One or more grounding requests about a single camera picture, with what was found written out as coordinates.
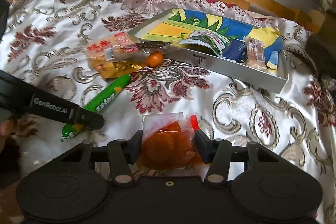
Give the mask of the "person left hand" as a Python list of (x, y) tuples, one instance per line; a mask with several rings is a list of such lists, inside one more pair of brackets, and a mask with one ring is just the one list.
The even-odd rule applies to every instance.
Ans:
[(12, 135), (16, 132), (18, 121), (16, 119), (8, 119), (1, 123), (0, 133), (1, 136)]

